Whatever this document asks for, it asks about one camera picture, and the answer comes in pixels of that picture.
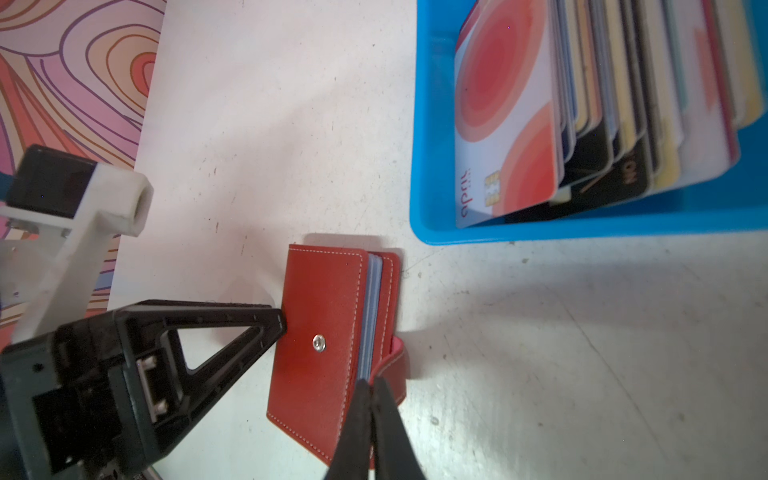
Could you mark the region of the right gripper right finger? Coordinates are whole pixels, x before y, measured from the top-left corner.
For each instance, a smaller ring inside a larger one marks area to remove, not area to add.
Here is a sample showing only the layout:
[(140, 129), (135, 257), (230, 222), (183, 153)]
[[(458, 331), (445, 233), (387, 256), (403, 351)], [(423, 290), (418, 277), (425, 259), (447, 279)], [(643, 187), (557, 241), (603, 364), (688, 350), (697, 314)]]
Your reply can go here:
[(393, 393), (381, 377), (373, 382), (371, 416), (375, 478), (425, 480)]

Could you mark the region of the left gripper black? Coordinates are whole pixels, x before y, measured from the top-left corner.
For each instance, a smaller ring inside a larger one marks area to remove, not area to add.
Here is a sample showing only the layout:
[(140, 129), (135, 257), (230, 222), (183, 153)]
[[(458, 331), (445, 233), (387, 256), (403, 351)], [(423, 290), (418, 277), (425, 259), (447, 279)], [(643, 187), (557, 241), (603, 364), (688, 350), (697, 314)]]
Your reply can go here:
[(269, 305), (150, 300), (1, 354), (12, 478), (136, 475), (184, 437), (286, 333)]

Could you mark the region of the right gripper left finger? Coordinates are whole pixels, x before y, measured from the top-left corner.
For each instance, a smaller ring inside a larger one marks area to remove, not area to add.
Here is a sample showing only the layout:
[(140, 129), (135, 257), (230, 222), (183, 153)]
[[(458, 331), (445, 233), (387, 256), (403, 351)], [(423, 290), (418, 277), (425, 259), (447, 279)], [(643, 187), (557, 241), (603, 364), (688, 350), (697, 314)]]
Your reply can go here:
[(371, 406), (371, 385), (367, 380), (359, 380), (325, 480), (368, 478), (373, 429)]

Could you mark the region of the red leather card holder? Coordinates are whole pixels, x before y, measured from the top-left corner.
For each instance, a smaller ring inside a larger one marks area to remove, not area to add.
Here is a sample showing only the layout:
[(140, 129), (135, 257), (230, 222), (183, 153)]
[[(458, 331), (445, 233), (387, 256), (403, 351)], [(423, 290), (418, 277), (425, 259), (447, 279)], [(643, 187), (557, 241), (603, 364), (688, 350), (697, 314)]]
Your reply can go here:
[(408, 357), (396, 337), (401, 259), (369, 252), (293, 244), (276, 345), (267, 418), (330, 464), (356, 383), (387, 380), (406, 397)]

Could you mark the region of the blue plastic card tray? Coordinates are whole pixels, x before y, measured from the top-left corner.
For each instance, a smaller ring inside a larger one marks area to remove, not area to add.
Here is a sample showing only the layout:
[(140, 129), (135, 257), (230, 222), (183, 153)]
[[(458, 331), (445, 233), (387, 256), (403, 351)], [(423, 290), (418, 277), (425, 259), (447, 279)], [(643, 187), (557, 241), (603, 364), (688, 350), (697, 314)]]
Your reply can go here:
[(417, 4), (410, 225), (419, 240), (451, 245), (766, 229), (766, 118), (740, 130), (740, 161), (717, 179), (561, 220), (457, 228), (454, 55), (472, 6), (470, 1)]

